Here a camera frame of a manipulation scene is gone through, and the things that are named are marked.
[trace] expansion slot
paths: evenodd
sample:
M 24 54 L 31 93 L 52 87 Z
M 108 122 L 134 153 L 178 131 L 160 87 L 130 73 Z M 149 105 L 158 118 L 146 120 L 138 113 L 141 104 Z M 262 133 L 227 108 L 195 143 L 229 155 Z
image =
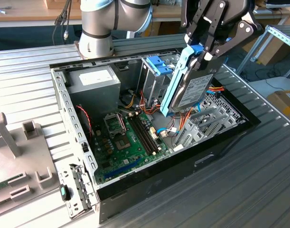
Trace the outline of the expansion slot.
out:
M 152 153 L 158 152 L 158 147 L 156 146 L 153 139 L 150 137 L 141 120 L 136 116 L 129 118 L 128 121 L 132 126 L 134 132 L 136 133 L 138 139 L 140 140 L 141 144 L 143 145 L 144 149 L 146 150 L 147 155 L 150 156 L 152 155 Z
M 129 165 L 126 165 L 126 166 L 120 167 L 120 168 L 117 169 L 117 170 L 113 170 L 112 172 L 105 174 L 104 177 L 105 177 L 105 178 L 113 177 L 113 176 L 115 176 L 115 175 L 117 175 L 117 174 L 120 174 L 120 173 L 122 173 L 122 172 L 124 172 L 124 171 L 127 171 L 128 169 L 131 169 L 131 168 L 137 166 L 137 164 L 138 164 L 139 162 L 140 162 L 140 159 L 137 159 L 135 162 L 133 162 L 133 163 L 131 163 L 131 164 L 129 164 Z

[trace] black cable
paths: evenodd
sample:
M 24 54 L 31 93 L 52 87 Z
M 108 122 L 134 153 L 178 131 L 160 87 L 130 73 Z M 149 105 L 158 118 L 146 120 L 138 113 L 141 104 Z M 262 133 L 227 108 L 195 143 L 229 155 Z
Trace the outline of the black cable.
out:
M 274 76 L 274 77 L 282 77 L 282 76 L 281 76 L 281 72 L 280 72 L 278 69 L 277 69 L 277 70 L 278 70 L 278 72 L 279 72 L 279 75 L 276 74 L 276 72 L 275 72 L 275 70 L 276 70 L 276 69 L 275 69 L 275 65 L 276 65 L 276 64 L 273 65 L 273 70 L 272 70 L 272 69 L 271 69 L 271 70 L 270 70 L 270 69 L 259 69 L 259 70 L 256 70 L 254 73 L 255 73 L 255 75 L 257 76 L 257 78 L 258 78 L 259 80 L 262 80 L 262 79 L 258 76 L 257 73 L 258 73 L 259 71 L 262 71 L 262 70 L 269 70 L 269 72 L 267 72 L 267 74 L 266 74 L 269 78 L 272 78 L 272 77 L 270 77 L 270 75 L 272 75 L 272 76 Z M 266 84 L 268 84 L 268 85 L 271 86 L 272 88 L 275 88 L 275 89 L 281 89 L 281 90 L 284 91 L 283 88 L 280 88 L 280 87 L 274 87 L 274 86 L 272 86 L 271 84 L 269 84 L 266 78 L 265 78 L 264 80 L 265 80 Z
M 66 30 L 68 31 L 68 28 L 69 28 L 69 22 L 70 22 L 70 14 L 71 14 L 71 6 L 72 6 L 72 0 L 70 0 L 70 3 L 69 3 L 69 11 L 68 11 L 68 21 L 67 21 L 67 27 L 66 27 Z
M 54 40 L 54 35 L 55 35 L 55 31 L 57 29 L 58 26 L 61 26 L 62 24 L 65 23 L 66 21 L 66 17 L 67 17 L 67 9 L 68 9 L 68 5 L 72 0 L 66 0 L 64 8 L 62 10 L 62 12 L 59 14 L 59 16 L 56 18 L 55 22 L 54 22 L 54 30 L 52 33 L 52 41 L 53 41 L 53 45 L 55 46 L 55 40 Z
M 282 88 L 279 88 L 279 87 L 274 87 L 274 86 L 272 86 L 272 85 L 270 85 L 272 88 L 275 88 L 275 89 L 281 89 L 281 90 L 283 90 L 284 91 L 284 89 L 282 89 Z

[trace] gray plastic part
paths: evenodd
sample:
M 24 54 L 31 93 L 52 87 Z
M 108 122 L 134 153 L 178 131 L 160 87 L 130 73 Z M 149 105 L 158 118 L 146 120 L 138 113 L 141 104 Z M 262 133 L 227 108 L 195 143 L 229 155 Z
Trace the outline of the gray plastic part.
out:
M 25 185 L 19 189 L 15 189 L 10 192 L 11 200 L 14 202 L 19 202 L 27 196 L 32 194 L 31 188 L 28 185 Z
M 0 113 L 0 152 L 8 158 L 16 158 L 21 151 L 6 128 L 7 119 L 4 113 Z
M 35 171 L 36 180 L 41 189 L 48 188 L 49 186 L 53 185 L 53 183 L 55 182 L 53 178 L 53 174 L 51 173 L 51 170 L 49 167 L 47 167 L 47 171 L 48 171 L 48 177 L 40 176 L 39 173 Z
M 21 155 L 16 159 L 13 155 L 7 157 L 4 153 L 4 150 L 9 151 L 7 146 L 0 147 L 0 183 L 5 183 L 0 184 L 0 214 L 59 186 L 40 125 L 28 121 L 21 128 L 7 131 L 6 124 L 4 114 L 0 114 L 0 129 L 4 130 L 0 132 L 0 138 L 8 133 L 6 140 L 12 139 L 11 145 L 16 145 Z M 5 182 L 15 176 L 20 177 Z
M 38 131 L 33 120 L 22 123 L 22 130 L 26 136 L 26 140 L 29 140 L 38 136 Z
M 8 181 L 8 185 L 10 185 L 11 187 L 14 187 L 15 185 L 22 184 L 28 179 L 28 175 L 26 174 L 26 172 L 22 172 L 18 174 L 17 176 L 20 176 L 20 177 Z

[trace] red wire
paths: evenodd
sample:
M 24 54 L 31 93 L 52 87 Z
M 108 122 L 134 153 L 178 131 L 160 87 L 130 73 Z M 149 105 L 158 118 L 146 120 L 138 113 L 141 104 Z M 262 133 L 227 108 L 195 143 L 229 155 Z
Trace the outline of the red wire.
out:
M 91 122 L 90 122 L 90 118 L 88 116 L 88 113 L 81 107 L 81 106 L 78 106 L 76 105 L 77 108 L 79 108 L 80 110 L 82 110 L 84 112 L 84 114 L 86 115 L 87 119 L 88 119 L 88 123 L 89 123 L 89 127 L 90 127 L 90 136 L 92 136 L 92 133 L 91 133 L 91 130 L 92 130 L 92 126 L 91 126 Z

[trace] motherboard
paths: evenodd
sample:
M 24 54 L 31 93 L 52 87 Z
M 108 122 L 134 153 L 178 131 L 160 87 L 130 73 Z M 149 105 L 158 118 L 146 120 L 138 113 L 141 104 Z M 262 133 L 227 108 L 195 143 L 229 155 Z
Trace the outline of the motherboard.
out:
M 98 184 L 170 154 L 145 113 L 135 112 L 126 117 L 112 114 L 106 119 L 109 121 L 95 125 L 95 138 L 91 143 L 98 163 L 94 173 Z

